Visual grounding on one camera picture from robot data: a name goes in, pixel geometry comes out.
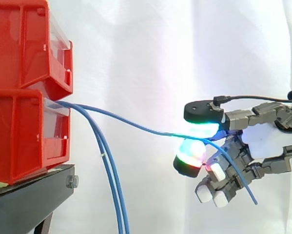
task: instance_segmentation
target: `blue wire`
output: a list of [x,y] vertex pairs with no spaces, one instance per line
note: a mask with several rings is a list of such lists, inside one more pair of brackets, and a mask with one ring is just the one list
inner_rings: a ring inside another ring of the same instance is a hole
[[143,131],[146,131],[148,133],[152,133],[155,135],[159,135],[159,136],[167,136],[167,137],[178,137],[178,138],[184,138],[184,139],[193,139],[193,140],[200,140],[202,142],[204,142],[205,144],[210,144],[212,145],[214,148],[216,148],[217,150],[219,150],[223,156],[227,159],[227,161],[233,166],[233,168],[235,169],[235,171],[237,172],[237,174],[239,175],[241,182],[243,183],[244,187],[246,188],[246,190],[248,191],[252,201],[254,202],[255,205],[257,205],[257,200],[255,199],[255,196],[253,195],[252,191],[250,190],[244,176],[242,175],[242,172],[239,170],[239,168],[237,167],[237,165],[235,164],[235,162],[232,160],[232,158],[228,155],[228,153],[226,151],[224,151],[221,147],[219,147],[218,145],[216,145],[215,143],[211,142],[210,140],[207,139],[203,139],[203,138],[197,138],[197,137],[193,137],[193,136],[187,136],[187,135],[182,135],[182,134],[175,134],[175,133],[166,133],[166,132],[159,132],[159,131],[155,131],[146,127],[143,127],[139,124],[136,124],[134,122],[131,122],[121,116],[118,116],[116,114],[113,114],[111,112],[96,108],[96,107],[92,107],[92,106],[87,106],[87,105],[81,105],[78,104],[78,106],[86,109],[86,110],[90,110],[90,111],[94,111],[94,112],[98,112],[107,116],[110,116],[112,118],[118,119],[124,123],[127,123],[131,126],[134,126],[136,128],[139,128]]
[[[111,171],[109,168],[109,164],[106,158],[106,154],[105,154],[105,149],[107,151],[107,156],[109,157],[114,175],[115,175],[115,181],[116,183],[119,184],[119,178],[117,176],[117,169],[115,168],[115,164],[114,161],[112,159],[112,154],[110,152],[109,146],[106,143],[106,140],[104,138],[103,133],[101,132],[101,130],[99,129],[98,125],[95,123],[95,121],[91,118],[91,116],[87,113],[87,111],[85,111],[82,107],[68,103],[68,102],[62,102],[62,101],[58,101],[58,103],[62,106],[65,107],[69,107],[72,109],[75,109],[76,111],[78,111],[79,113],[81,113],[90,123],[95,137],[97,139],[97,143],[99,146],[99,150],[100,153],[102,155],[102,160],[103,160],[103,164],[105,166],[106,169],[106,173],[108,176],[108,180],[109,180],[109,184],[110,184],[110,188],[111,188],[111,192],[112,192],[112,197],[113,197],[113,201],[114,201],[114,205],[115,205],[115,209],[116,209],[116,214],[117,214],[117,227],[118,227],[118,233],[119,234],[123,234],[123,226],[122,226],[122,217],[121,217],[121,212],[120,212],[120,207],[119,207],[119,203],[118,203],[118,199],[117,199],[117,193],[116,193],[116,189],[115,189],[115,185],[114,185],[114,181],[111,175]],[[122,203],[121,203],[121,208],[122,208],[122,212],[123,214],[123,219],[124,219],[124,226],[125,226],[125,230],[126,230],[126,234],[129,234],[129,227],[128,227],[128,219],[127,219],[127,215],[126,215],[126,209],[125,209],[125,205],[124,205],[124,201],[123,201],[123,195],[122,195],[122,190],[121,187],[117,186],[117,191],[119,194],[119,198],[121,201],[122,198]]]

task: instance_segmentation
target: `black table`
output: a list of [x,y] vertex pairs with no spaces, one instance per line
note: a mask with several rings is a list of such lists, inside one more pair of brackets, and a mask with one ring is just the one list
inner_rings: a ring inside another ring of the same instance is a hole
[[74,165],[18,185],[0,188],[0,234],[47,234],[53,211],[78,185]]

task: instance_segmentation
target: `metal bolt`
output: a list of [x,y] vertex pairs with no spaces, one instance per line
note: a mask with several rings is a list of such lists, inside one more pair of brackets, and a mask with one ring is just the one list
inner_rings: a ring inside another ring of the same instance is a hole
[[77,175],[69,175],[67,178],[66,186],[69,189],[75,189],[78,187],[78,176]]

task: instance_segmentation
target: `red plastic bin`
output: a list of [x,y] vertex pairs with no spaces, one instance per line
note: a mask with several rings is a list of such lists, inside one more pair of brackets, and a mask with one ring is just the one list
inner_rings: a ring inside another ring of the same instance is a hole
[[0,89],[58,100],[72,94],[72,66],[72,43],[46,0],[0,0]]
[[0,182],[14,184],[69,160],[70,110],[37,90],[0,90]]

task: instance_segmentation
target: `white backdrop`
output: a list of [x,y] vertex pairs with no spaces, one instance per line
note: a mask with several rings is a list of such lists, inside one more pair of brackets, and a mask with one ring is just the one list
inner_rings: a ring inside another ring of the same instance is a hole
[[[217,95],[284,98],[291,46],[281,0],[49,0],[74,42],[74,94],[163,131],[182,131],[184,105]],[[225,108],[249,108],[255,101]],[[284,234],[290,175],[271,175],[223,209],[200,204],[172,166],[178,139],[93,114],[118,167],[132,234]],[[115,234],[116,216],[94,136],[73,112],[71,163],[80,185],[54,214],[51,234]]]

